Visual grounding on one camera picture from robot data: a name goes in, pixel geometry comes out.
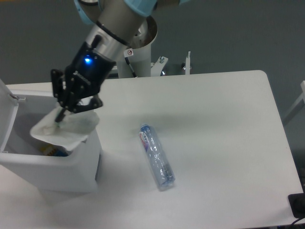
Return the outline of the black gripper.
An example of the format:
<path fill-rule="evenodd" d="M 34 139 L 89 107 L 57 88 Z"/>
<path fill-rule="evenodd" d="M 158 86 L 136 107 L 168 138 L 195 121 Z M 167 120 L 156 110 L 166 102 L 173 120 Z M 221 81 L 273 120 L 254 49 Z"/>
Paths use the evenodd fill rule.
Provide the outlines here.
<path fill-rule="evenodd" d="M 60 123 L 69 111 L 73 114 L 91 111 L 103 106 L 98 94 L 101 84 L 107 78 L 115 62 L 109 61 L 93 51 L 93 48 L 84 42 L 71 64 L 65 71 L 51 69 L 53 96 L 57 99 L 61 110 L 55 117 Z M 74 98 L 89 98 L 87 104 Z"/>

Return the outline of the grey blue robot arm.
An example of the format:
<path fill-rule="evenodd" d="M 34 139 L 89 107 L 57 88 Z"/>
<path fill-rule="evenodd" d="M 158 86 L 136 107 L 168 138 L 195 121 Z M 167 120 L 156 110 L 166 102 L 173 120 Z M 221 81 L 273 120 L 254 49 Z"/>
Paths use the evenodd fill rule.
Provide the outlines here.
<path fill-rule="evenodd" d="M 98 93 L 120 55 L 130 46 L 140 26 L 151 13 L 165 6 L 182 5 L 183 0 L 79 0 L 77 5 L 89 16 L 93 28 L 70 65 L 64 71 L 52 69 L 53 96 L 61 110 L 55 118 L 60 123 L 65 112 L 74 114 L 102 107 Z"/>

